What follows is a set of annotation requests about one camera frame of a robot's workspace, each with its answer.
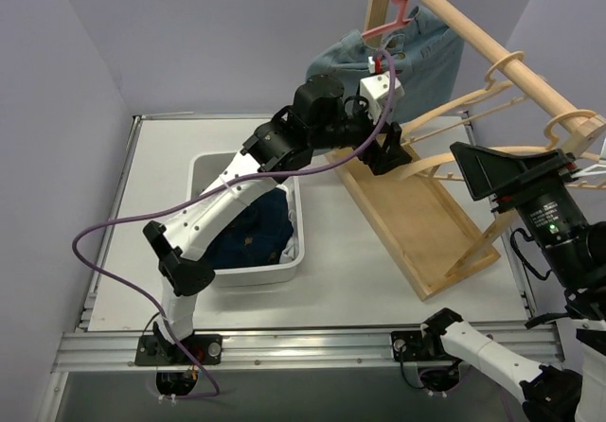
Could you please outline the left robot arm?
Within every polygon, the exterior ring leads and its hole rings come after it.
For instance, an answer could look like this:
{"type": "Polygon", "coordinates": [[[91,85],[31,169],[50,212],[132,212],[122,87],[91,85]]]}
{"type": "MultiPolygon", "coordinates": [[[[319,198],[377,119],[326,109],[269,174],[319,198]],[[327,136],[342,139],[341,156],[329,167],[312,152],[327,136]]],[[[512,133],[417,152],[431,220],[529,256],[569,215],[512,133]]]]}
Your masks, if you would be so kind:
{"type": "Polygon", "coordinates": [[[411,162],[400,144],[401,127],[389,120],[403,94],[387,72],[361,79],[354,96],[332,76],[310,77],[291,104],[254,130],[198,200],[172,218],[146,224],[143,235],[163,279],[162,320],[154,329],[161,358],[180,364],[190,355],[197,297],[218,267],[208,255],[212,243],[258,199],[275,194],[291,177],[309,174],[316,153],[351,149],[348,158],[359,159],[374,175],[411,162]]]}

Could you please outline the wooden hanger of dark skirt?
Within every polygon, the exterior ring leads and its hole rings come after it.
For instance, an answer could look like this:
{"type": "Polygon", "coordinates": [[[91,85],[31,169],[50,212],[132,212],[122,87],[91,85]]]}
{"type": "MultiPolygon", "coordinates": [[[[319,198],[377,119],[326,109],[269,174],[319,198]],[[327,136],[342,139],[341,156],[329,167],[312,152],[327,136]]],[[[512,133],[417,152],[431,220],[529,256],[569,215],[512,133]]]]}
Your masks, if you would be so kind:
{"type": "Polygon", "coordinates": [[[407,122],[405,125],[401,127],[401,141],[402,145],[411,145],[413,143],[423,141],[430,137],[433,137],[437,134],[446,132],[458,125],[466,125],[470,122],[473,122],[476,119],[484,117],[488,114],[493,114],[503,109],[508,108],[509,106],[516,105],[525,100],[524,97],[516,97],[511,100],[507,104],[500,105],[491,110],[486,110],[481,114],[476,114],[468,117],[467,119],[460,120],[457,124],[444,127],[442,129],[435,130],[433,132],[426,133],[424,135],[415,135],[415,132],[420,129],[426,123],[446,115],[447,113],[452,113],[454,110],[461,110],[463,107],[471,107],[475,104],[482,103],[487,101],[493,97],[496,97],[511,88],[514,83],[510,80],[505,81],[497,81],[493,76],[495,71],[502,71],[510,62],[523,62],[525,58],[525,52],[522,50],[514,51],[507,54],[503,59],[493,64],[490,69],[487,71],[484,77],[485,85],[478,90],[472,91],[462,97],[455,98],[454,100],[450,100],[445,104],[442,104],[433,110],[430,110],[427,113],[424,113],[412,121],[407,122]]]}

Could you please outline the light blue denim skirt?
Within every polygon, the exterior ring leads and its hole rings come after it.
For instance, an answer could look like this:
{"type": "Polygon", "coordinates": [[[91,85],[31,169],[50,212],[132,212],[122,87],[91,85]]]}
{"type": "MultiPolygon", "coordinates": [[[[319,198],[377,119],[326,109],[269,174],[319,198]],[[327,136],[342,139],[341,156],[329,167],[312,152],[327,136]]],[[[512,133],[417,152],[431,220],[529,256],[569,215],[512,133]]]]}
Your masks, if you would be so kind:
{"type": "MultiPolygon", "coordinates": [[[[410,122],[449,101],[455,87],[464,41],[432,11],[413,8],[410,22],[385,35],[380,47],[391,54],[404,96],[394,105],[392,118],[410,122]]],[[[330,75],[339,79],[347,97],[369,75],[368,59],[376,49],[353,30],[316,56],[306,77],[330,75]]]]}

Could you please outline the wooden hanger of white skirt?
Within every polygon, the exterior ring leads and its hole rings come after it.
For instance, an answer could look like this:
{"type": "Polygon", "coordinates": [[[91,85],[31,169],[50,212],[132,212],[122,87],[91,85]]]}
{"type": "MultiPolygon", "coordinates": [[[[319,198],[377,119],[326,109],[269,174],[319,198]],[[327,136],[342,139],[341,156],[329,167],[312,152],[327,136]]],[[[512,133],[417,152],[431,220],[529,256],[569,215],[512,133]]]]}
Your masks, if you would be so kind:
{"type": "MultiPolygon", "coordinates": [[[[597,118],[597,115],[594,114],[593,111],[590,110],[577,110],[572,112],[571,114],[564,114],[562,116],[558,116],[551,120],[544,128],[544,134],[549,139],[549,144],[547,147],[536,147],[536,146],[508,146],[508,147],[495,147],[490,148],[490,151],[496,152],[501,157],[515,157],[520,160],[523,157],[546,157],[547,159],[553,158],[556,156],[556,148],[555,146],[558,144],[559,138],[556,134],[553,133],[552,129],[555,124],[560,124],[564,119],[568,119],[569,117],[575,118],[580,117],[585,121],[589,119],[597,118]]],[[[598,155],[585,151],[583,154],[577,156],[577,159],[587,160],[595,163],[597,161],[598,155]]],[[[454,162],[455,158],[453,154],[448,151],[441,154],[432,155],[429,157],[421,158],[420,160],[414,161],[411,164],[407,164],[400,168],[397,172],[395,178],[398,181],[404,181],[412,176],[421,176],[423,178],[435,179],[435,180],[448,180],[448,181],[456,181],[463,182],[464,179],[462,177],[455,177],[453,173],[449,173],[447,176],[438,175],[437,170],[451,162],[454,162]]]]}

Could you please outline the dark blue denim skirt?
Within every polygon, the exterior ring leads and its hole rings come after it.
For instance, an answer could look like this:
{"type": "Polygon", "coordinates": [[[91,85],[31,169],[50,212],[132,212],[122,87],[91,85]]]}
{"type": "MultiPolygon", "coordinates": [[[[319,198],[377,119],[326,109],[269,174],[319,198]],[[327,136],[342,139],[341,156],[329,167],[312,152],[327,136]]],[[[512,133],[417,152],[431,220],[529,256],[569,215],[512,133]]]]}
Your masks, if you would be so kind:
{"type": "Polygon", "coordinates": [[[277,187],[239,213],[203,258],[215,270],[277,264],[292,233],[286,193],[277,187]]]}

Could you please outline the white skirt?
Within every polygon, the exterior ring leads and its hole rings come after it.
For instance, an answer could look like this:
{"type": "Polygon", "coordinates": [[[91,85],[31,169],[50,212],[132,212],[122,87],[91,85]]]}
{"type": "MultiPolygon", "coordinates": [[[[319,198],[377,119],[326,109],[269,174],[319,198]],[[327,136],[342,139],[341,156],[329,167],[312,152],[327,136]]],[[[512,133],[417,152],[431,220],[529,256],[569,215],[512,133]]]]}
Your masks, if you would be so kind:
{"type": "Polygon", "coordinates": [[[293,233],[288,239],[285,248],[282,250],[279,263],[286,264],[293,262],[298,254],[298,238],[297,238],[297,215],[294,205],[294,201],[291,199],[287,200],[288,205],[288,220],[293,226],[293,233]]]}

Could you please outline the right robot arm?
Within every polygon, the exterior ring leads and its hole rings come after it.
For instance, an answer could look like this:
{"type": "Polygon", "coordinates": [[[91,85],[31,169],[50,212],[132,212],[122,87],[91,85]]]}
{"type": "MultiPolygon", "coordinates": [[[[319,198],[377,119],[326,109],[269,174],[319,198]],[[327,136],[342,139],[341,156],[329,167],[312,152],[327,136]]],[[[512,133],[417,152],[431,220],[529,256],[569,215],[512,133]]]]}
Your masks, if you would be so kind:
{"type": "Polygon", "coordinates": [[[508,391],[530,421],[604,420],[605,224],[586,219],[570,188],[603,178],[605,159],[579,167],[562,149],[519,154],[456,142],[450,150],[471,198],[491,198],[500,218],[519,218],[543,256],[546,280],[561,290],[526,327],[568,322],[583,364],[577,372],[527,359],[449,308],[421,324],[421,349],[469,364],[508,391]]]}

